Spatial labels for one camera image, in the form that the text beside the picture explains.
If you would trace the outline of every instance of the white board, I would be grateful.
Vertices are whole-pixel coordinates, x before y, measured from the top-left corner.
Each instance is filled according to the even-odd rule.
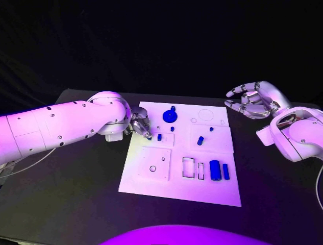
[[[227,108],[152,102],[141,106],[149,112],[154,139],[132,136],[119,191],[242,207]],[[178,120],[169,124],[164,112],[172,106]],[[221,163],[220,181],[211,180],[211,160]],[[224,179],[223,164],[229,164],[230,180]]]

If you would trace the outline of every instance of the small blue piece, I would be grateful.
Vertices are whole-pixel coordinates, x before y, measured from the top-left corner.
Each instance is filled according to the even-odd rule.
[[[178,114],[175,112],[175,106],[171,107],[171,110],[164,113],[164,120],[171,124],[178,120]]]
[[[197,144],[198,144],[198,145],[203,145],[203,143],[204,143],[204,137],[201,136],[200,139],[198,139]]]
[[[227,164],[223,164],[223,170],[224,170],[224,179],[230,180],[230,170]]]
[[[221,174],[221,164],[218,160],[210,161],[210,167],[211,167],[211,180],[223,180],[223,174]]]

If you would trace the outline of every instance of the black table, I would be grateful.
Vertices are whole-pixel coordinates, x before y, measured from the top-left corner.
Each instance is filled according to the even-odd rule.
[[[94,91],[64,91],[58,102],[87,100]],[[224,106],[224,99],[122,94],[141,101]],[[295,104],[318,108],[314,104]],[[243,207],[119,192],[130,135],[107,142],[96,135],[57,149],[30,170],[9,177],[0,190],[0,237],[43,244],[99,244],[155,225],[217,228],[273,244],[323,244],[323,211],[315,181],[322,161],[292,163],[256,130],[270,118],[252,120],[229,110]],[[19,170],[48,152],[28,157]]]

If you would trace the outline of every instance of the black curtain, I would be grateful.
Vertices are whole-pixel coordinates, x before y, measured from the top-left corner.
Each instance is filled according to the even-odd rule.
[[[270,81],[323,108],[323,1],[0,1],[0,114],[64,89],[226,97]]]

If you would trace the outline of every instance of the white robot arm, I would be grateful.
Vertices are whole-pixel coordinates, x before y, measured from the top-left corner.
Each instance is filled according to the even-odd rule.
[[[244,93],[242,102],[226,105],[252,119],[273,115],[267,127],[257,131],[263,144],[276,144],[285,157],[298,162],[309,157],[323,160],[323,112],[306,107],[293,107],[280,90],[267,81],[249,83],[234,88],[227,97]]]
[[[152,137],[148,111],[130,108],[115,92],[100,92],[89,101],[74,101],[0,117],[0,165],[94,134],[107,141],[123,132]]]

